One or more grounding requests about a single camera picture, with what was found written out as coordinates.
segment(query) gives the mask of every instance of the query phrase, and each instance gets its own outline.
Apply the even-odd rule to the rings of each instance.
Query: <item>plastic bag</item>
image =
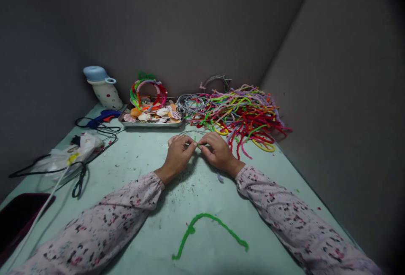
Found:
[[[63,151],[59,149],[51,150],[51,155],[48,158],[39,161],[34,166],[33,172],[61,170],[75,162],[84,162],[96,148],[102,145],[102,143],[102,140],[97,137],[94,131],[87,131],[80,137],[80,147],[72,145]],[[72,175],[78,168],[81,168],[81,166],[80,163],[72,165],[66,172],[64,179]],[[56,183],[63,173],[64,171],[60,171],[56,173],[48,173],[45,174],[45,176]]]

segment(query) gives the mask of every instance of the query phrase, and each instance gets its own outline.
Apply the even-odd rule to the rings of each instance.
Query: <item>blue glue gun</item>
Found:
[[[108,117],[114,117],[114,118],[118,118],[121,115],[121,112],[119,111],[101,111],[101,115],[98,116],[97,118],[94,118],[93,120],[90,120],[86,127],[89,127],[91,129],[95,129],[97,126],[100,125],[100,122],[103,121],[103,119],[108,118]]]

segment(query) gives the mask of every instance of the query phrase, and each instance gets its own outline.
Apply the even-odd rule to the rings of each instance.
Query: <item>polka dot bottle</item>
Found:
[[[117,83],[115,79],[108,77],[105,70],[99,66],[86,67],[83,72],[105,109],[118,111],[122,108],[122,101],[113,85]]]

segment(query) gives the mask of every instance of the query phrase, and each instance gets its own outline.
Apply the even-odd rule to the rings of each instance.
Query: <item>table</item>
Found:
[[[102,109],[101,105],[96,105],[86,117],[95,118]],[[109,125],[121,124],[113,119]],[[142,128],[119,133],[118,142],[89,164],[80,199],[71,197],[76,179],[55,193],[55,202],[39,220],[14,266],[22,264],[38,245],[53,237],[82,210],[131,180],[159,168],[166,158],[169,138],[187,130],[197,128],[183,124],[180,129]],[[73,136],[82,132],[84,129],[73,128],[56,148],[66,148]],[[202,137],[194,132],[188,135],[192,138],[196,136],[197,141]],[[244,147],[253,160],[241,153],[242,161],[296,192],[339,234],[348,238],[278,145],[275,145],[274,153],[260,150],[251,141]],[[0,208],[21,193],[51,192],[52,187],[53,183],[42,175],[28,176],[9,194]],[[187,224],[199,213],[210,213],[220,218],[241,239],[248,242],[249,251],[245,252],[245,248],[238,245],[219,224],[202,218],[194,226],[195,234],[188,237],[181,259],[172,261],[171,256],[177,253]],[[0,274],[5,273],[8,264],[4,264]],[[201,152],[196,150],[186,170],[166,187],[156,210],[149,215],[136,237],[103,273],[275,275],[304,272],[249,200],[239,195],[234,181],[224,176],[224,183],[220,183],[216,172],[204,160]]]

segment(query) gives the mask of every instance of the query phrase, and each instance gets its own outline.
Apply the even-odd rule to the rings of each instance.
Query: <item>sleeve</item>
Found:
[[[98,274],[155,209],[164,185],[151,172],[81,212],[10,274]]]
[[[307,274],[383,274],[301,199],[254,167],[245,165],[235,179]]]

